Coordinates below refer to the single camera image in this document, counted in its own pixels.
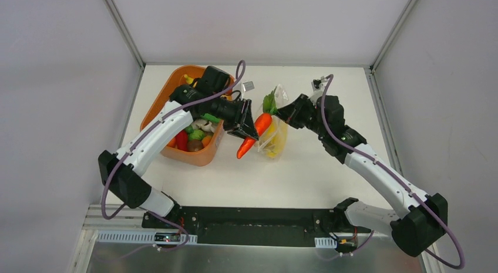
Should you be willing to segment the yellow banana bunch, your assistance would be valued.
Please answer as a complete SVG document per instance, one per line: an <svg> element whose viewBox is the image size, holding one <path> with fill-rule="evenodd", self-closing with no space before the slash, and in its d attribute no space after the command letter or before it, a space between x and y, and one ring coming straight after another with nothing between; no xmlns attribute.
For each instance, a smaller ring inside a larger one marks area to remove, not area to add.
<svg viewBox="0 0 498 273"><path fill-rule="evenodd" d="M271 159L278 158L286 145L288 125L281 122L272 122L264 134L265 155Z"/></svg>

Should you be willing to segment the clear zip top bag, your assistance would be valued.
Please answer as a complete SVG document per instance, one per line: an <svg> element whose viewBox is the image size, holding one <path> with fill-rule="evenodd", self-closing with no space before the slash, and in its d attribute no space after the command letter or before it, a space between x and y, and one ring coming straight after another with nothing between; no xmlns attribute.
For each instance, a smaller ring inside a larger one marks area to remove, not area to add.
<svg viewBox="0 0 498 273"><path fill-rule="evenodd" d="M277 109L288 104L288 95L284 87L279 84L273 88L263 98L262 105L258 113L275 113ZM272 122L268 129L260 136L259 141L254 145L257 151L269 159L278 159L285 148L287 142L288 125L280 120L276 115L272 115Z"/></svg>

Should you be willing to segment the red toy pepper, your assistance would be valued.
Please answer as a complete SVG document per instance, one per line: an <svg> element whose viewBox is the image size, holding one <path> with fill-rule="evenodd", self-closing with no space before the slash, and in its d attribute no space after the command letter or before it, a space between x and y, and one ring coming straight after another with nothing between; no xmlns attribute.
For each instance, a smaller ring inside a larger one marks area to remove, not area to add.
<svg viewBox="0 0 498 273"><path fill-rule="evenodd" d="M181 151L188 151L189 135L184 130L181 130L176 136L176 147Z"/></svg>

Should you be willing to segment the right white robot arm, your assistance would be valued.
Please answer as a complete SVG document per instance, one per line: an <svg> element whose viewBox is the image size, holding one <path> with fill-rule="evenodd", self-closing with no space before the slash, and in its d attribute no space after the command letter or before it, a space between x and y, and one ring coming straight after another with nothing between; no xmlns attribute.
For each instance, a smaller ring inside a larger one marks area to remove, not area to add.
<svg viewBox="0 0 498 273"><path fill-rule="evenodd" d="M336 229L347 232L360 226L389 235L411 257L417 257L446 234L441 223L447 223L447 200L439 193L427 194L378 160L366 139L346 125L338 97L319 97L312 102L301 94L279 108L276 115L293 128L307 128L317 134L329 155L361 175L390 205L384 209L347 199L336 207Z"/></svg>

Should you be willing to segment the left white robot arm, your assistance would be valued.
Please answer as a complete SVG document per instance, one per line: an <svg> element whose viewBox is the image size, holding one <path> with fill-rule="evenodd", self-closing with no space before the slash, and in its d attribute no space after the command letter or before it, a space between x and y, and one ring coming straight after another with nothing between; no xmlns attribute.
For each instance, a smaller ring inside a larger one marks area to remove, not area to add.
<svg viewBox="0 0 498 273"><path fill-rule="evenodd" d="M129 208L155 213L164 228L175 227L179 213L173 209L174 200L145 182L142 175L171 139L206 113L222 120L227 133L257 140L251 100L228 100L225 93L207 96L189 85L175 88L157 116L132 141L114 153L105 150L99 155L105 187L102 199L112 193Z"/></svg>

